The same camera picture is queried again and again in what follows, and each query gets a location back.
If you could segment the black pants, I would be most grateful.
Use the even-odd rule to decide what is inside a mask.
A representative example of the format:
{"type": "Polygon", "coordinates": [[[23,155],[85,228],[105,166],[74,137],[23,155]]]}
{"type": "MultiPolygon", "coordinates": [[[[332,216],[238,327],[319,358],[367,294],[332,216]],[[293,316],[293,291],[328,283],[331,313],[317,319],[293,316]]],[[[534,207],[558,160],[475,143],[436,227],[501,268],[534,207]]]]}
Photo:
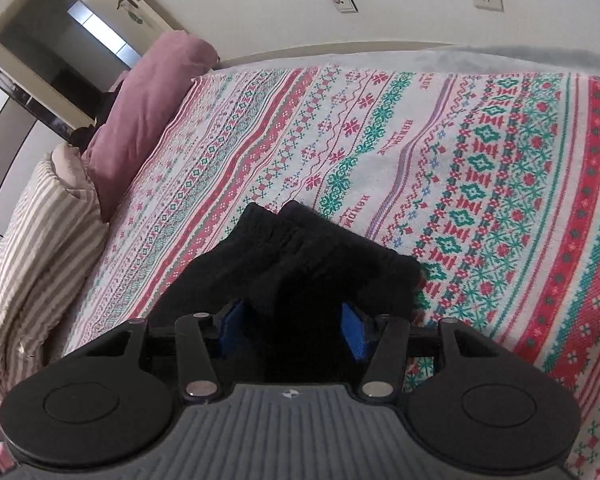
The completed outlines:
{"type": "Polygon", "coordinates": [[[411,320],[422,267],[337,226],[294,200],[279,212],[250,204],[230,235],[195,258],[148,315],[153,335],[173,332],[184,315],[218,314],[242,300],[240,339],[210,356],[221,384],[330,384],[356,387],[357,361],[340,330],[348,304],[372,318],[411,320]]]}

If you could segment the cream bedroom door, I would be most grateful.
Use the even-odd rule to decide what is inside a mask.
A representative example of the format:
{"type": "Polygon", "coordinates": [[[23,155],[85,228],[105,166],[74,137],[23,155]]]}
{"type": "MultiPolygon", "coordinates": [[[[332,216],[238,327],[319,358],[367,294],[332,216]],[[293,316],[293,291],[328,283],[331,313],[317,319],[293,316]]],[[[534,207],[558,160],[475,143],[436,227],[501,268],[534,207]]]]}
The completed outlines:
{"type": "Polygon", "coordinates": [[[172,27],[144,0],[76,0],[69,15],[132,67],[172,27]]]}

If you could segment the beige striped folded quilt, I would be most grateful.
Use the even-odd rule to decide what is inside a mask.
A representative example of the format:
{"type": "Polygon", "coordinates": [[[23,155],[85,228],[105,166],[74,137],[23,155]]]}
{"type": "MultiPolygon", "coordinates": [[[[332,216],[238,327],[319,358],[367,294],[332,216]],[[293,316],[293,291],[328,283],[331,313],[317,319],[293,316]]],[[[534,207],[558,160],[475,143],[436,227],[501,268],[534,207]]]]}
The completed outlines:
{"type": "Polygon", "coordinates": [[[0,243],[0,400],[43,366],[50,333],[104,249],[108,223],[79,151],[35,166],[0,243]]]}

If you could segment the patterned bed sheet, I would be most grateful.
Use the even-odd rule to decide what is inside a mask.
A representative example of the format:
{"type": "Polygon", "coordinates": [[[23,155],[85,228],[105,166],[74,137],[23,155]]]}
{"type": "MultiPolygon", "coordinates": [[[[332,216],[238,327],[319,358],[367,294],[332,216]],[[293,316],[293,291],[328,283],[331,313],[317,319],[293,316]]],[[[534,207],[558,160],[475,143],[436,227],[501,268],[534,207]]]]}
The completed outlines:
{"type": "Polygon", "coordinates": [[[454,316],[580,404],[600,479],[600,76],[342,65],[194,79],[126,190],[56,356],[144,315],[251,203],[291,200],[397,252],[454,316]]]}

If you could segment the mauve pink duvet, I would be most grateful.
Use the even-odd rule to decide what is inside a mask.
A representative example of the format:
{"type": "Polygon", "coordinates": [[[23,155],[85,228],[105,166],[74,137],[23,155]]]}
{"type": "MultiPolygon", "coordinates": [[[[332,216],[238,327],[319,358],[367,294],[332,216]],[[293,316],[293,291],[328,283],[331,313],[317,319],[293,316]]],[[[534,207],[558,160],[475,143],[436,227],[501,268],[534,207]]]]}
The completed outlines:
{"type": "Polygon", "coordinates": [[[125,76],[106,122],[83,154],[102,220],[114,216],[194,79],[218,63],[211,44],[176,30],[160,36],[125,76]]]}

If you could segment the white and taupe wardrobe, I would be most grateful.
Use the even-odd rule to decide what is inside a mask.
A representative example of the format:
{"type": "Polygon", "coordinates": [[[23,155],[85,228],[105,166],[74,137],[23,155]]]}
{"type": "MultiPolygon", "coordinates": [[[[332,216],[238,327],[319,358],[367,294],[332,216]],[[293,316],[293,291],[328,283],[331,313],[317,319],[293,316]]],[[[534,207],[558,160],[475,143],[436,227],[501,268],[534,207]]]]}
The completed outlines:
{"type": "Polygon", "coordinates": [[[68,126],[0,70],[0,241],[36,164],[68,126]]]}

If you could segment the grey blanket at bed edge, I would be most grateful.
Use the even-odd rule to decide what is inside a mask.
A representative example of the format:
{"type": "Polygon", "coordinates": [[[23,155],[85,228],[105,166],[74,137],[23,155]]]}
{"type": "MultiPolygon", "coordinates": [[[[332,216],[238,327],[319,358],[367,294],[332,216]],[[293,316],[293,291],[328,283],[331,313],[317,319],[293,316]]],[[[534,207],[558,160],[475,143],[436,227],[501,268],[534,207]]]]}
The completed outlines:
{"type": "Polygon", "coordinates": [[[505,74],[522,72],[579,73],[600,76],[600,54],[564,48],[525,46],[448,47],[415,51],[377,51],[323,54],[237,64],[223,73],[270,68],[342,65],[389,72],[505,74]]]}

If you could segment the white wall switch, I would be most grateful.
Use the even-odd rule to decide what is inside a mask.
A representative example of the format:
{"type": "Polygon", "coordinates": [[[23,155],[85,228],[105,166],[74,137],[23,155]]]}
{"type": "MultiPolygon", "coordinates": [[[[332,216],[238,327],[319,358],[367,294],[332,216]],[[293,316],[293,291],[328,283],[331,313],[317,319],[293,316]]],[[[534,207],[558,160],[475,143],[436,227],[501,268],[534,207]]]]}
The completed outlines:
{"type": "Polygon", "coordinates": [[[332,3],[340,13],[358,13],[354,0],[332,0],[332,3]]]}

